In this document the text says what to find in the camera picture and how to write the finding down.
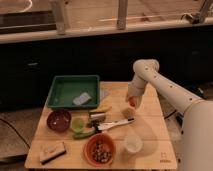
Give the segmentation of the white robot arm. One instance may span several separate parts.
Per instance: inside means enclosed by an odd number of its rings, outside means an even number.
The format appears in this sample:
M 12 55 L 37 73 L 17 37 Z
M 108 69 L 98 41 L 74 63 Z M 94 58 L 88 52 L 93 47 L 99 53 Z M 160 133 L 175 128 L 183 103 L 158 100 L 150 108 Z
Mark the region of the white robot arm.
M 184 115 L 178 171 L 213 171 L 213 101 L 205 100 L 162 76 L 155 59 L 133 64 L 126 101 L 137 109 L 146 84 L 151 84 L 178 112 Z

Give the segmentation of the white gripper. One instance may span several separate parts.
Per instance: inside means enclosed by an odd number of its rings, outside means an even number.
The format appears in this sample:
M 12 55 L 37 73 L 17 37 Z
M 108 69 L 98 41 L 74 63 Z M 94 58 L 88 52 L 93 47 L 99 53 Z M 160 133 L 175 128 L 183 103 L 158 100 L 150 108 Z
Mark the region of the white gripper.
M 145 92 L 146 82 L 143 80 L 132 80 L 128 84 L 128 91 L 125 97 L 126 102 L 130 102 L 135 97 L 135 109 L 138 109 L 142 102 L 142 95 Z

